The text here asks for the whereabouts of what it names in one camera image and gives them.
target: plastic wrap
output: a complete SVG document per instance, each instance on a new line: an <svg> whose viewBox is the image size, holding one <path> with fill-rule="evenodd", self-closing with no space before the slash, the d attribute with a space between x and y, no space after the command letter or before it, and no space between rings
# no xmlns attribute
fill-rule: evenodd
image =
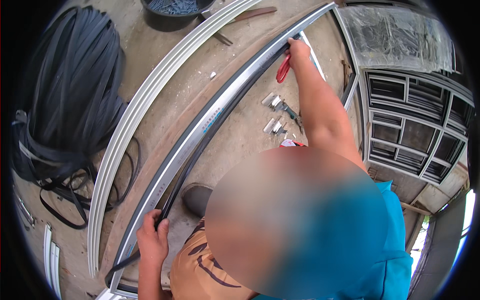
<svg viewBox="0 0 480 300"><path fill-rule="evenodd" d="M339 10L360 66L452 71L452 41L438 20L404 8L354 6Z"/></svg>

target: red handle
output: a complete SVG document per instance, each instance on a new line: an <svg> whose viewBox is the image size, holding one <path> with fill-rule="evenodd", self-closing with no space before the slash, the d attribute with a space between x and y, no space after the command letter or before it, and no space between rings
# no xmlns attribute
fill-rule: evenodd
<svg viewBox="0 0 480 300"><path fill-rule="evenodd" d="M280 65L280 68L278 68L278 71L276 72L276 81L280 84L282 83L285 78L287 77L288 71L290 70L290 64L288 61L290 60L291 55L288 54L287 57L283 60L282 64Z"/></svg>

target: brown shoe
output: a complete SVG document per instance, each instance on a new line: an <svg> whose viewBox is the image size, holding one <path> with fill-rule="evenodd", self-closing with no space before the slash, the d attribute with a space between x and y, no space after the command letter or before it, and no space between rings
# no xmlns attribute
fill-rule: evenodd
<svg viewBox="0 0 480 300"><path fill-rule="evenodd" d="M180 196L183 204L188 208L188 210L201 218L205 216L208 199L210 198L212 192L212 188L195 182L187 185L181 192Z"/></svg>

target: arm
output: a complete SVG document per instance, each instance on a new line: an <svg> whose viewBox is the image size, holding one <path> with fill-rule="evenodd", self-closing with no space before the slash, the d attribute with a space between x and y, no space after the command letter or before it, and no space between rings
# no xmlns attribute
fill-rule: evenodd
<svg viewBox="0 0 480 300"><path fill-rule="evenodd" d="M138 299L170 300L171 296L162 290L160 275L163 261L168 255L168 219L163 219L155 231L155 220L162 211L154 209L144 217L144 223L137 230L140 262L138 265Z"/></svg>
<svg viewBox="0 0 480 300"><path fill-rule="evenodd" d="M367 172L340 99L310 61L310 47L289 38L290 66L299 86L300 111L308 146L335 152Z"/></svg>

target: black plastic bucket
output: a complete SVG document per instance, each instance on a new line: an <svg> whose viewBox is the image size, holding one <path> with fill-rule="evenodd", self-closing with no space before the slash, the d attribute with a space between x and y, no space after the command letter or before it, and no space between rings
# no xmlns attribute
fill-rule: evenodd
<svg viewBox="0 0 480 300"><path fill-rule="evenodd" d="M164 14L152 10L148 5L153 0L141 0L144 6L144 18L148 26L159 31L176 31L187 27L204 10L212 6L215 0L197 0L198 10L189 14Z"/></svg>

